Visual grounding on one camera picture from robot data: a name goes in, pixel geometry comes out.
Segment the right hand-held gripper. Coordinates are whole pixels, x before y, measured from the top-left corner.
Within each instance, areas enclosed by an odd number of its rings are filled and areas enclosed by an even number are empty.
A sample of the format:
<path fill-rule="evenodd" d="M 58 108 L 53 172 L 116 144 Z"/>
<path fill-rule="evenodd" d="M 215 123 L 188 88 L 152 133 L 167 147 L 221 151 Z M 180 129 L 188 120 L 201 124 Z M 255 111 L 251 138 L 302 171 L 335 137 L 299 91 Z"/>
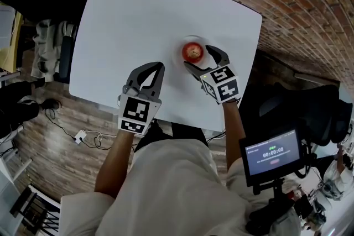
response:
<path fill-rule="evenodd" d="M 208 53 L 213 57 L 218 68 L 211 70 L 210 67 L 202 69 L 195 64 L 184 61 L 185 68 L 195 77 L 200 78 L 205 92 L 218 104 L 240 98 L 238 76 L 228 55 L 221 49 L 205 46 Z"/>

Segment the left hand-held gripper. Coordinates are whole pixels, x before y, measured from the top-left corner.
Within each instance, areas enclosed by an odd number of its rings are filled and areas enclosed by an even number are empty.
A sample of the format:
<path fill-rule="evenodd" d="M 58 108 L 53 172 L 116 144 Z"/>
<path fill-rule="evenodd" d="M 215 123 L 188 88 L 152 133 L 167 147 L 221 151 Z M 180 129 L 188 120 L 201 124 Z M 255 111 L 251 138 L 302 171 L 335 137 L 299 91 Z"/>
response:
<path fill-rule="evenodd" d="M 138 135 L 145 135 L 151 121 L 158 112 L 162 101 L 159 95 L 162 88 L 165 66 L 162 62 L 150 62 L 134 69 L 118 97 L 118 129 Z M 154 73 L 149 86 L 141 87 Z"/>

